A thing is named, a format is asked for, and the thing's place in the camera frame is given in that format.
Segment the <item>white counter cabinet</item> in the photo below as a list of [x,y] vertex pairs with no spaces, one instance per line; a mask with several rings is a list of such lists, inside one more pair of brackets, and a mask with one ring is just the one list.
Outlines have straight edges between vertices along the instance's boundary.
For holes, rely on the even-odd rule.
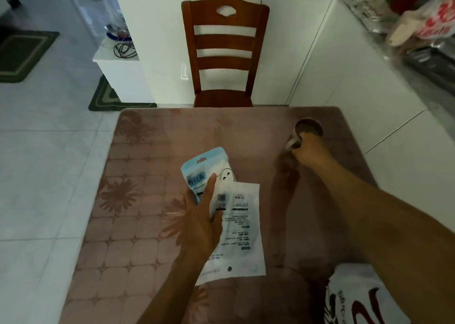
[[405,78],[337,1],[290,105],[341,109],[378,186],[455,232],[455,120],[440,93]]

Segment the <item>white printed shirt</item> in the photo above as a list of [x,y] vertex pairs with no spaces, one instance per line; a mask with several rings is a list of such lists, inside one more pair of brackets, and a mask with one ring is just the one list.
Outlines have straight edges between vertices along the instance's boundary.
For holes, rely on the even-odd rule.
[[412,324],[370,264],[339,264],[326,287],[325,324]]

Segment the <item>red printed plastic bag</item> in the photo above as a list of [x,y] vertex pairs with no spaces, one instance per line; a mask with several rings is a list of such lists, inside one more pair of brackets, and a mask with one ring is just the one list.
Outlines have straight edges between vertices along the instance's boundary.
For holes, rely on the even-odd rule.
[[389,7],[398,16],[385,38],[390,47],[412,38],[432,41],[455,34],[455,0],[391,0]]

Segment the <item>person's left forearm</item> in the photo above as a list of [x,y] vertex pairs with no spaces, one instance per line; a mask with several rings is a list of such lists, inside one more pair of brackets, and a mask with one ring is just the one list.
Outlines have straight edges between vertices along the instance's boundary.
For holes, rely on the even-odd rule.
[[197,279],[211,254],[195,248],[181,250],[136,324],[181,324]]

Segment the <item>blue and white pouch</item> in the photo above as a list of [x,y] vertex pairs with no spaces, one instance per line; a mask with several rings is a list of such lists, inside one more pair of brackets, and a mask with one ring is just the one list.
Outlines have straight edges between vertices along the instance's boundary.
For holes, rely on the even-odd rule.
[[220,181],[236,181],[228,155],[222,147],[216,147],[188,160],[182,165],[181,172],[197,203],[200,202],[208,179],[213,173]]

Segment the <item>person's right hand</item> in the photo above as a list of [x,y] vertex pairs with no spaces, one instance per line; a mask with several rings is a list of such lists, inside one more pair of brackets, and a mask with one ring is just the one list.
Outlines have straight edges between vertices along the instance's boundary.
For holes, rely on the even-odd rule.
[[322,137],[314,138],[313,154],[308,157],[295,157],[302,165],[310,168],[328,164],[333,161],[333,157],[326,147]]

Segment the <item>pink floral tablecloth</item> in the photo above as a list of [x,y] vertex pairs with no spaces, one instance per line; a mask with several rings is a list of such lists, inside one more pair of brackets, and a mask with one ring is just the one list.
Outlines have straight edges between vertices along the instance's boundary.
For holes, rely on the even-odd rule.
[[118,119],[59,324],[135,324],[181,247],[181,166],[222,147],[236,179],[260,184],[266,275],[195,288],[183,324],[323,324],[334,267],[363,263],[327,188],[283,155],[295,124],[322,127],[335,159],[376,185],[335,107],[125,110]]

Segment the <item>brown wooden chair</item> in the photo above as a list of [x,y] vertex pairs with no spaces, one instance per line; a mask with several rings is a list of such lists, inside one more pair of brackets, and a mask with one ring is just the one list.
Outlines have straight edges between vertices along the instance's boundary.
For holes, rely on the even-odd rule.
[[[253,107],[252,93],[270,13],[269,6],[244,0],[196,0],[183,1],[181,10],[195,93],[193,107]],[[255,35],[195,34],[195,26],[254,28]],[[248,51],[252,56],[197,55],[198,50],[208,49]],[[211,69],[246,71],[245,90],[202,90],[200,71]]]

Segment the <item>tall white cabinet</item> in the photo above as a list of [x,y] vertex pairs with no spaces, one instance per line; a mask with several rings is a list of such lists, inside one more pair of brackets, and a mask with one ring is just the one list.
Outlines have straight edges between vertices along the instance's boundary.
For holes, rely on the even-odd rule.
[[[194,102],[183,1],[187,0],[118,0],[159,107]],[[286,105],[338,0],[244,1],[270,8],[252,101]]]

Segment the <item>person's right forearm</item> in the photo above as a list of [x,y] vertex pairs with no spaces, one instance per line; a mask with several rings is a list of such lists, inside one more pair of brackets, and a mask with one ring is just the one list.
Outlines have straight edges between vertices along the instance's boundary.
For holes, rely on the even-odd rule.
[[327,186],[352,239],[413,324],[455,324],[455,233],[332,158],[311,168]]

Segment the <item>white printed pouch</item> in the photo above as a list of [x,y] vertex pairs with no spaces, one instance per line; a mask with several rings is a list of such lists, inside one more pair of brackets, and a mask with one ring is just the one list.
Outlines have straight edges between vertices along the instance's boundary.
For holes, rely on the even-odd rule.
[[222,212],[219,244],[204,265],[196,286],[237,277],[265,276],[260,229],[260,185],[219,181],[210,202],[210,215]]

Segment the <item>small green floor mat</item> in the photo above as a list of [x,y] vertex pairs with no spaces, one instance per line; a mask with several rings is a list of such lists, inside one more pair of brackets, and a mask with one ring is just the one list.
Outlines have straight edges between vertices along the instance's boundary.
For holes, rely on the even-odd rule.
[[115,90],[111,87],[106,77],[100,77],[98,86],[92,100],[89,103],[88,110],[92,112],[104,111],[122,111],[124,109],[139,108],[157,108],[156,103],[125,103],[121,102]]

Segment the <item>person's left hand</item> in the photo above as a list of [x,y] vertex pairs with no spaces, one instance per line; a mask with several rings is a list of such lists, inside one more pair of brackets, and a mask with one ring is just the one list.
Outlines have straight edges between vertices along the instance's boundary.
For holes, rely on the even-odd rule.
[[209,208],[199,207],[194,193],[187,189],[184,197],[186,214],[182,230],[181,251],[205,264],[219,244],[222,232],[222,211],[210,213]]

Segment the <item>low white side cabinet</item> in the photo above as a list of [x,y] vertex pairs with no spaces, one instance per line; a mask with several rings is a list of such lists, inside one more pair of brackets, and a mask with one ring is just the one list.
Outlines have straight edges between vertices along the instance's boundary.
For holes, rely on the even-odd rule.
[[123,103],[155,103],[138,56],[125,59],[114,53],[116,41],[105,36],[94,54],[111,88]]

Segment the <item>dark tray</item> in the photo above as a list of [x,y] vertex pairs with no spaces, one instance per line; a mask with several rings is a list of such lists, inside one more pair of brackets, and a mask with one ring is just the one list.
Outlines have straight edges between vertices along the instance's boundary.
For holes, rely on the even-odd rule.
[[455,97],[455,60],[434,47],[408,51],[403,62]]

